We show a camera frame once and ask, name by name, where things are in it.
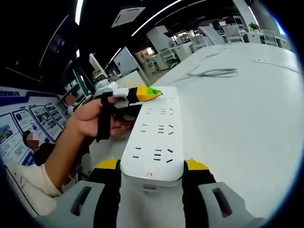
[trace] green tag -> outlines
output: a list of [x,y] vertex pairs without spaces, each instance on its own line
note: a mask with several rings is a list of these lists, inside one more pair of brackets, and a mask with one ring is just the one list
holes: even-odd
[[158,95],[161,94],[161,91],[157,90],[157,89],[153,89],[151,87],[147,88],[147,94],[148,95]]

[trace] white cable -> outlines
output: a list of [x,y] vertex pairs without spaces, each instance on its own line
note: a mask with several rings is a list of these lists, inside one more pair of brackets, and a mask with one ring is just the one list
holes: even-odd
[[[223,50],[221,50],[219,53],[211,54],[211,55],[204,57],[202,62],[207,58],[220,55]],[[177,79],[176,81],[170,82],[170,84],[179,82],[184,79],[193,78],[193,77],[227,77],[228,78],[228,77],[234,77],[235,73],[237,73],[236,68],[219,68],[219,69],[206,70],[206,71],[199,72],[199,73],[193,73],[194,70],[196,70],[197,68],[199,68],[201,66],[202,62],[200,64],[198,64],[197,66],[195,66],[192,70],[188,71],[186,77],[182,77],[180,79]]]

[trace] poster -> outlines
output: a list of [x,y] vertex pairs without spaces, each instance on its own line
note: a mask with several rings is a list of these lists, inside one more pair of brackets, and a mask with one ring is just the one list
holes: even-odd
[[67,119],[59,112],[59,110],[56,108],[53,104],[47,104],[45,105],[47,111],[50,113],[50,115],[55,119],[55,121],[60,125],[62,129],[64,129]]
[[23,143],[22,134],[10,113],[0,116],[0,146],[0,155],[5,163],[33,164],[33,153]]
[[31,131],[39,136],[39,144],[48,143],[50,139],[41,130],[31,113],[26,109],[21,109],[13,112],[13,116],[22,132]]
[[39,124],[46,131],[46,133],[48,133],[48,135],[55,141],[59,134],[62,132],[62,129],[51,117],[47,109],[42,105],[29,109],[33,113]]

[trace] display board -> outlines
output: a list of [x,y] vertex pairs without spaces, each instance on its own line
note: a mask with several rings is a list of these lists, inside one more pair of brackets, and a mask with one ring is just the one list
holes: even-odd
[[64,129],[67,119],[60,113],[57,107],[54,104],[47,104],[45,108],[49,112],[49,114],[55,119],[56,123]]
[[39,105],[31,107],[29,108],[29,110],[34,115],[39,125],[46,131],[46,133],[51,137],[51,139],[55,141],[62,132],[62,128],[47,111],[46,107],[43,105]]
[[22,134],[10,113],[0,116],[0,146],[1,158],[5,163],[33,164],[33,153],[23,143]]
[[[22,139],[24,131],[35,132],[40,145],[57,139],[66,122],[60,107],[52,107],[59,99],[55,94],[0,86],[0,157],[4,163],[33,164],[33,151]],[[41,114],[45,123],[40,123],[40,117],[33,114],[37,110],[39,115],[41,107],[41,111],[46,113]]]

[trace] white chair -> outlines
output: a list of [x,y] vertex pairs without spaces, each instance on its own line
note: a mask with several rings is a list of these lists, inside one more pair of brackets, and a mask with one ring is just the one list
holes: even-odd
[[225,44],[223,37],[212,26],[200,26],[199,29],[211,40],[213,45]]
[[168,62],[171,59],[176,59],[175,54],[169,48],[164,48],[160,50],[160,54],[163,56],[165,62]]
[[261,33],[264,34],[265,44],[277,46],[276,34],[274,31],[262,29]]
[[257,33],[247,33],[249,43],[261,44],[261,37]]
[[227,41],[229,44],[244,42],[236,25],[225,26],[223,29],[226,33]]
[[194,51],[197,51],[197,50],[207,46],[206,41],[202,35],[197,35],[197,36],[191,37],[191,42],[192,42]]

